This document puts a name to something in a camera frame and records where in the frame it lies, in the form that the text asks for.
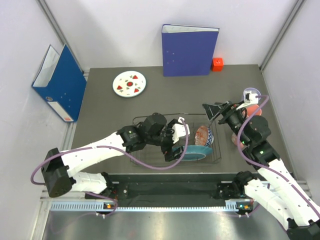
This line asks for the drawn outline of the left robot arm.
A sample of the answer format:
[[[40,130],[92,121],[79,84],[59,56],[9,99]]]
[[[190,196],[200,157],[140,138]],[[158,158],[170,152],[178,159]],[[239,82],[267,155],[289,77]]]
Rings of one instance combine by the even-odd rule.
[[[114,191],[113,183],[106,172],[87,173],[83,170],[102,161],[142,150],[147,145],[160,147],[165,161],[179,163],[186,147],[173,149],[190,133],[185,119],[179,117],[170,122],[164,115],[153,113],[134,125],[127,125],[111,135],[80,148],[48,151],[40,168],[49,197],[61,197],[69,192],[91,192],[109,198]]]

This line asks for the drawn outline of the lavender plastic cup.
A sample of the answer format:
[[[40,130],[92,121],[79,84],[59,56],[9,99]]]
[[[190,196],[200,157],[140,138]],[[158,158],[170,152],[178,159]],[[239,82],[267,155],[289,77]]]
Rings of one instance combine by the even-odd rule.
[[[257,94],[258,96],[261,95],[261,92],[260,92],[258,89],[254,88],[254,87],[247,87],[247,88],[245,88],[245,89],[243,90],[243,93],[242,93],[242,99],[243,99],[243,100],[244,100],[245,97],[246,97],[246,93],[249,92],[249,91],[251,91],[253,94]]]

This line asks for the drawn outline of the pink patterned mug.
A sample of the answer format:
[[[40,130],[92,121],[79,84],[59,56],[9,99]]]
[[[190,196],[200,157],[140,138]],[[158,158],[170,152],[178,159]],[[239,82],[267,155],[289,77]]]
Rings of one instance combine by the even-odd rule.
[[[231,141],[233,142],[233,144],[234,144],[235,146],[238,145],[238,136],[237,136],[235,133],[233,133],[233,134],[231,135]],[[239,143],[240,143],[240,147],[242,148],[242,147],[243,147],[242,141],[240,140]]]

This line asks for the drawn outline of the small red box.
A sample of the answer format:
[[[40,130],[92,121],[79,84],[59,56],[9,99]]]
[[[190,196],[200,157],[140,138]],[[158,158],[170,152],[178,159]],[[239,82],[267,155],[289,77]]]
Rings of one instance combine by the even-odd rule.
[[[224,60],[223,58],[216,57],[212,59],[211,70],[213,72],[221,72],[224,68]]]

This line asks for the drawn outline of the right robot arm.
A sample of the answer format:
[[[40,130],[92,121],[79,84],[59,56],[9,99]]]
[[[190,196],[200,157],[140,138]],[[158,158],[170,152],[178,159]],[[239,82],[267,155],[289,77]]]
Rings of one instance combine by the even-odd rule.
[[[239,172],[232,181],[234,194],[249,197],[267,210],[282,226],[291,240],[320,238],[320,207],[309,197],[286,168],[280,155],[268,142],[268,121],[252,114],[244,116],[244,102],[202,105],[208,119],[227,124],[237,141],[241,156],[273,187],[270,190],[249,171]]]

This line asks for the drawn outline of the purple-blue binder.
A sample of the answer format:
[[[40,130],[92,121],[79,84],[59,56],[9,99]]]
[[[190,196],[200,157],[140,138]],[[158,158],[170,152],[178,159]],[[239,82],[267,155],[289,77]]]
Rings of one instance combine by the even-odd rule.
[[[206,76],[210,73],[220,29],[163,24],[161,29],[163,75]]]

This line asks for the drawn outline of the pink plastic cup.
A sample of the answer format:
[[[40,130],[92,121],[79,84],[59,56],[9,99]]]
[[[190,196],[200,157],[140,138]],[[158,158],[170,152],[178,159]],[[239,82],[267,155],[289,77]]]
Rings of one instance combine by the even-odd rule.
[[[246,107],[247,117],[250,116],[261,116],[262,110],[259,108],[258,104],[252,104]]]

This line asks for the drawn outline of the blue zigzag patterned bowl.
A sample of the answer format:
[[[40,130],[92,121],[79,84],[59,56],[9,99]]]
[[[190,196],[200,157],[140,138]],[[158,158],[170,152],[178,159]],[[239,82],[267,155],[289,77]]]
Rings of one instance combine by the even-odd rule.
[[[195,145],[210,147],[214,142],[214,135],[207,126],[200,126],[195,132],[194,137]]]

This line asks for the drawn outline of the watermelon pattern plate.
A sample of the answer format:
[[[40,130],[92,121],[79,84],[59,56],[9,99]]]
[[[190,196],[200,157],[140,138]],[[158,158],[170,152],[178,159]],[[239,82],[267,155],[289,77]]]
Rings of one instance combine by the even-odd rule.
[[[133,98],[140,95],[147,86],[145,76],[134,70],[118,74],[113,82],[113,91],[122,98]]]

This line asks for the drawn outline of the black wire dish rack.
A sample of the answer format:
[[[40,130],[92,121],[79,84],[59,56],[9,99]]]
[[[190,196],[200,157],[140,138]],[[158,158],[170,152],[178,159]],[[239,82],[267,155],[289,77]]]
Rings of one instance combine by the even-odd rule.
[[[164,116],[168,122],[173,119],[178,119],[179,117],[185,119],[185,122],[189,125],[190,129],[188,145],[195,145],[195,134],[200,126],[208,127],[214,136],[214,141],[210,145],[210,148],[213,149],[213,153],[211,155],[201,160],[181,161],[179,163],[180,166],[212,165],[220,162],[221,150],[216,122],[210,122],[207,115],[204,113],[169,113],[165,114]],[[166,162],[160,147],[155,145],[147,145],[144,149],[133,152],[131,155],[136,159],[154,167],[167,167],[174,163],[174,161]]]

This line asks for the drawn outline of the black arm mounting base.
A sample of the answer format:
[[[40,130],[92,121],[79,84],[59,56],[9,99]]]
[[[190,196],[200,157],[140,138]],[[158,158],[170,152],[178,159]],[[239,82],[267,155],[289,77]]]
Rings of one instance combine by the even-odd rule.
[[[188,202],[214,203],[246,199],[241,185],[258,177],[248,171],[239,173],[133,173],[110,174],[113,184],[103,196],[122,206],[154,204],[182,206]]]

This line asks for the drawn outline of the blue lever arch binder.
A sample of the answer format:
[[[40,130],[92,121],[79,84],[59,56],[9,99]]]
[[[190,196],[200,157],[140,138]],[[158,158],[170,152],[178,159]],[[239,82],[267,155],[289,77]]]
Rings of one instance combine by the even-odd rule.
[[[76,122],[86,84],[68,46],[59,53],[50,45],[31,87],[64,122]]]

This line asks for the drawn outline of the teal plate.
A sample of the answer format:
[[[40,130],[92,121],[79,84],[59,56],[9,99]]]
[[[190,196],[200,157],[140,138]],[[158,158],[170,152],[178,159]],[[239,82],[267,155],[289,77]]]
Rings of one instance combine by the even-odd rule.
[[[213,149],[203,145],[188,145],[182,161],[198,161],[213,153]]]

